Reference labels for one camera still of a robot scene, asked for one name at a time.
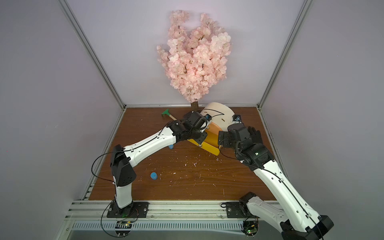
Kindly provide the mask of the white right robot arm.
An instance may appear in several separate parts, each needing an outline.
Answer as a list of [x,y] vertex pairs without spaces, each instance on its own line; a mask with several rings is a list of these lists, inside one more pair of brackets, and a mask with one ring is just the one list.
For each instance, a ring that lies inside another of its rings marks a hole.
[[322,240],[334,226],[326,215],[315,211],[296,191],[272,153],[254,142],[248,129],[220,131],[218,145],[234,150],[235,157],[247,166],[274,195],[281,209],[260,199],[253,193],[241,198],[252,216],[257,216],[278,230],[285,240]]

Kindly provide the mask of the orange top drawer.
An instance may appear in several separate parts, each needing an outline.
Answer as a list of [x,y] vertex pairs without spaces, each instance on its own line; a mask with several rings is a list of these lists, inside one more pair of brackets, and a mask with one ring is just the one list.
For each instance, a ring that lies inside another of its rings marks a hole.
[[207,137],[212,140],[218,140],[220,131],[223,131],[220,126],[211,122],[209,126],[206,128],[205,132],[207,133]]

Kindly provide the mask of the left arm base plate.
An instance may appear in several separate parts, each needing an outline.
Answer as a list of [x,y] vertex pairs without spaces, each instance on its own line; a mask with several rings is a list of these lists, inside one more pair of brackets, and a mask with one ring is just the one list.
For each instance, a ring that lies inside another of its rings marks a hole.
[[115,200],[107,208],[107,218],[146,218],[149,202],[132,202],[124,208],[119,208]]

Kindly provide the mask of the left circuit board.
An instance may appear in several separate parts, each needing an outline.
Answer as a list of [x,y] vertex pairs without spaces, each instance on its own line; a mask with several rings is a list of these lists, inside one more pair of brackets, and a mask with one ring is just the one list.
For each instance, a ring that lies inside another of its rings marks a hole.
[[115,233],[118,238],[126,237],[132,230],[133,224],[129,221],[117,221],[115,225]]

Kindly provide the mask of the green toy hammer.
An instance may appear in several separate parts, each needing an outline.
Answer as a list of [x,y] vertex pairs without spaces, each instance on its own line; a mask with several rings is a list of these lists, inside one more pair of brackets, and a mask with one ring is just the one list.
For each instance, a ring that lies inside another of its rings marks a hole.
[[169,109],[166,109],[165,111],[162,112],[162,116],[168,116],[170,117],[172,120],[176,121],[177,118],[175,118],[170,112],[169,112]]

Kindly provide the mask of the circuit board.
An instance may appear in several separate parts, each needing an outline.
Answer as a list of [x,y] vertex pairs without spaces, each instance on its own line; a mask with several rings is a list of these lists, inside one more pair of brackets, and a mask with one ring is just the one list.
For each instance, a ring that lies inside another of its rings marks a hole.
[[117,221],[115,225],[115,233],[118,238],[126,237],[132,230],[133,224],[129,221]]
[[242,232],[248,237],[254,237],[259,231],[259,223],[257,221],[244,221]]

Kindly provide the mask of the pink cherry blossom tree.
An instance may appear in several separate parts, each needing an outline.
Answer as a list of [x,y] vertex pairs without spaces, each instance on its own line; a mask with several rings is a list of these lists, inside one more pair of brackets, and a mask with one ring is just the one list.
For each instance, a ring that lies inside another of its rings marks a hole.
[[210,88],[227,77],[231,36],[217,21],[203,13],[200,26],[187,31],[187,11],[173,11],[168,30],[168,49],[157,46],[158,61],[170,85],[197,109]]

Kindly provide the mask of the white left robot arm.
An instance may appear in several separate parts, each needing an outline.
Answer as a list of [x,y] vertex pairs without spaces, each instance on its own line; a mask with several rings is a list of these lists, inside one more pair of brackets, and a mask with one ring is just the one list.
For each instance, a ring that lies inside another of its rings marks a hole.
[[167,123],[160,131],[130,146],[117,145],[111,156],[110,168],[115,182],[115,203],[119,209],[132,204],[132,183],[137,175],[134,171],[141,161],[159,150],[187,140],[203,141],[205,130],[212,116],[191,111],[182,120]]

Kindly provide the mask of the right circuit board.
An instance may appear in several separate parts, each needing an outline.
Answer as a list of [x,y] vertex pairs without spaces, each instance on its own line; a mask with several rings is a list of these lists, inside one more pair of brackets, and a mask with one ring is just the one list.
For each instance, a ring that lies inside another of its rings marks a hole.
[[244,221],[242,232],[248,237],[254,237],[259,231],[259,223],[257,221]]

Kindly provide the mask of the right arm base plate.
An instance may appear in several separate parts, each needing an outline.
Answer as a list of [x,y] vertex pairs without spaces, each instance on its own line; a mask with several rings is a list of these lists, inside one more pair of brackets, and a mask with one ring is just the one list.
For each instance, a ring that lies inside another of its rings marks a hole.
[[243,203],[240,202],[226,202],[222,203],[221,207],[226,210],[227,218],[247,218],[249,216],[248,209]]

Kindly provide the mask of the cream cylindrical drawer cabinet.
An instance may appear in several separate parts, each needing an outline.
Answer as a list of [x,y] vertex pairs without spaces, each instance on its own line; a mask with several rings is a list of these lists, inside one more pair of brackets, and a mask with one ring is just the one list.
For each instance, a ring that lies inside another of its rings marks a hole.
[[223,131],[228,130],[228,126],[232,124],[232,116],[235,114],[232,109],[220,103],[210,103],[200,112],[203,116],[209,114],[212,116],[212,122],[222,128]]

